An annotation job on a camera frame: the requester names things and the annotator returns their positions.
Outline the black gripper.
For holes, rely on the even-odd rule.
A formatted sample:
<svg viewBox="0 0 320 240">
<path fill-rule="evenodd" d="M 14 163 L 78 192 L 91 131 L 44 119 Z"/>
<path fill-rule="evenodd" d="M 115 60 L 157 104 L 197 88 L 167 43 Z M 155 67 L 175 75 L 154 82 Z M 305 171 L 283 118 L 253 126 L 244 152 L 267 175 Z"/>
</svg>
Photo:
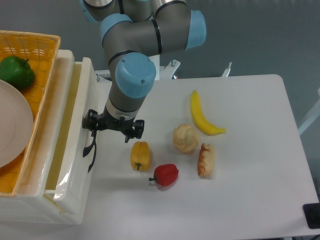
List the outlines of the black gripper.
<svg viewBox="0 0 320 240">
<path fill-rule="evenodd" d="M 125 135 L 124 142 L 128 143 L 131 139 L 142 138 L 145 121 L 143 119 L 134 121 L 134 118 L 130 120 L 114 118 L 105 107 L 101 114 L 98 114 L 94 109 L 89 109 L 82 119 L 82 128 L 89 130 L 92 137 L 97 134 L 97 131 L 122 132 Z"/>
</svg>

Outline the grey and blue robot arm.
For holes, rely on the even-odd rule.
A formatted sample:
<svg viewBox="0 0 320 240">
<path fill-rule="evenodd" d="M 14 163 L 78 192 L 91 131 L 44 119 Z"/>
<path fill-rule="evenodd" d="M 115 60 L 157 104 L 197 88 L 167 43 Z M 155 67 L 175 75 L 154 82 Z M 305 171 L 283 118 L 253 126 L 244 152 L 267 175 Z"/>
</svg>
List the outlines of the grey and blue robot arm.
<svg viewBox="0 0 320 240">
<path fill-rule="evenodd" d="M 156 66 L 152 56 L 202 45 L 207 36 L 204 15 L 184 0 L 82 0 L 86 18 L 99 23 L 112 85 L 102 113 L 90 109 L 82 126 L 141 138 L 143 120 L 136 116 L 151 91 Z"/>
</svg>

